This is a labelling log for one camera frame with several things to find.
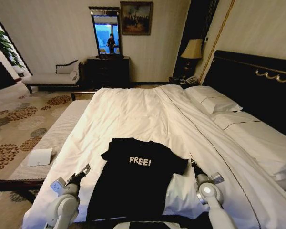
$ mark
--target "dresser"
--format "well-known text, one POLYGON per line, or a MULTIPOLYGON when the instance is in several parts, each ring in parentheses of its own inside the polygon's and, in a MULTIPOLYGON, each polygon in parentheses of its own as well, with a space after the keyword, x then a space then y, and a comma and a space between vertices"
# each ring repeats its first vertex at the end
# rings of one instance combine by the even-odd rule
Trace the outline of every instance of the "dresser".
POLYGON ((91 57, 84 66, 85 84, 96 87, 129 87, 129 57, 100 59, 91 57))

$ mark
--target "lampshade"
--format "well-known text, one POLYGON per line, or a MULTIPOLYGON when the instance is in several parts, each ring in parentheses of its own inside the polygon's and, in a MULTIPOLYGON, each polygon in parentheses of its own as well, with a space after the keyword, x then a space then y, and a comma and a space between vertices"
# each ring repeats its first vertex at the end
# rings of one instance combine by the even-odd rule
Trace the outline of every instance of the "lampshade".
POLYGON ((185 51, 181 57, 186 59, 200 59, 201 55, 202 39, 192 39, 189 41, 185 51))

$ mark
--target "mirror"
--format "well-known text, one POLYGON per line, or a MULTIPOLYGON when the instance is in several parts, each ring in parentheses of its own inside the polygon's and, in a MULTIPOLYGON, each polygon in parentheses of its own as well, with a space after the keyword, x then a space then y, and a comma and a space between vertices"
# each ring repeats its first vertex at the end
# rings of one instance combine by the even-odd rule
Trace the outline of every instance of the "mirror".
POLYGON ((118 7, 89 7, 100 58, 122 56, 118 7))

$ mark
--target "wall trim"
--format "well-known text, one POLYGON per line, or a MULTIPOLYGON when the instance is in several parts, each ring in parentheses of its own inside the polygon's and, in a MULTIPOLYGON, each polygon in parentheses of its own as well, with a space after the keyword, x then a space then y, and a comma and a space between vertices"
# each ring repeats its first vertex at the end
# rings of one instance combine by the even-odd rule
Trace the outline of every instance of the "wall trim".
POLYGON ((212 55, 213 55, 215 46, 217 45, 217 42, 218 42, 218 40, 219 40, 219 37, 220 37, 220 35, 221 35, 221 33, 222 33, 223 29, 224 29, 225 23, 226 23, 226 21, 227 21, 229 15, 230 15, 231 9, 233 8, 234 2, 235 2, 235 0, 231 0, 229 9, 228 9, 227 13, 225 14, 224 21, 223 21, 223 23, 221 24, 221 27, 220 27, 220 29, 219 29, 219 31, 218 31, 218 34, 217 34, 216 39, 215 39, 215 42, 214 42, 214 44, 213 44, 213 46, 212 46, 212 49, 211 49, 211 51, 210 51, 210 54, 209 54, 209 56, 208 56, 208 59, 207 59, 205 65, 204 65, 204 69, 203 69, 203 71, 202 71, 202 73, 201 73, 201 75, 200 75, 199 84, 201 84, 201 80, 202 80, 203 75, 204 75, 204 73, 205 73, 206 67, 208 66, 208 64, 209 64, 209 62, 210 62, 210 59, 211 59, 211 57, 212 57, 212 55))

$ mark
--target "painting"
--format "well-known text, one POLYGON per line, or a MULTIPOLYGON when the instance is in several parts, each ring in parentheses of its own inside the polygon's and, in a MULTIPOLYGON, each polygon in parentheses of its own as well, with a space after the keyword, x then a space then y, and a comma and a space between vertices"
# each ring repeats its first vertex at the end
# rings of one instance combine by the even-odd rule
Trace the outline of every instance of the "painting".
POLYGON ((123 35, 150 35, 153 3, 146 1, 121 1, 123 35))

